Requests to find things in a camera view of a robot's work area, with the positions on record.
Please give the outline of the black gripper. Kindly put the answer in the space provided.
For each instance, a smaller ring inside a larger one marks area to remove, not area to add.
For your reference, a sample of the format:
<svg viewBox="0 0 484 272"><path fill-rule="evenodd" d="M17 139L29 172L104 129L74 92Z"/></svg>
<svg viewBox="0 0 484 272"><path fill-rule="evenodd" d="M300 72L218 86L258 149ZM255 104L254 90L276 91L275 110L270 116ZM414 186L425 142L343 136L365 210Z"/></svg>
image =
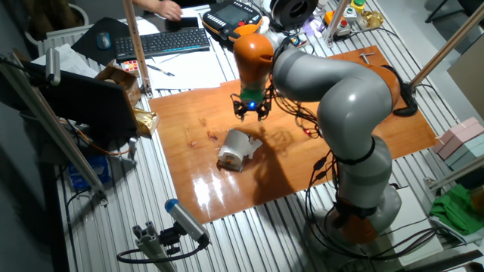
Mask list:
<svg viewBox="0 0 484 272"><path fill-rule="evenodd" d="M259 121L266 119L271 111L271 99L266 99L264 101L240 101L240 96L238 94L230 94L230 98L233 104L234 114L240 121L244 120L247 111L257 112Z"/></svg>

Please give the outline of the person's bare hand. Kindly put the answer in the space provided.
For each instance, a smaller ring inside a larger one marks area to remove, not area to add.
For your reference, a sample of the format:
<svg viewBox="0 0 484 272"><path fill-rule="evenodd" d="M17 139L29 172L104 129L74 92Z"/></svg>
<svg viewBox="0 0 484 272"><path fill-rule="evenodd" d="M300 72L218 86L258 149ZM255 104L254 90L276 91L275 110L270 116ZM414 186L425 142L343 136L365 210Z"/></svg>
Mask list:
<svg viewBox="0 0 484 272"><path fill-rule="evenodd" d="M162 0L156 2L154 12L171 21L180 21L182 18L181 7L172 0Z"/></svg>

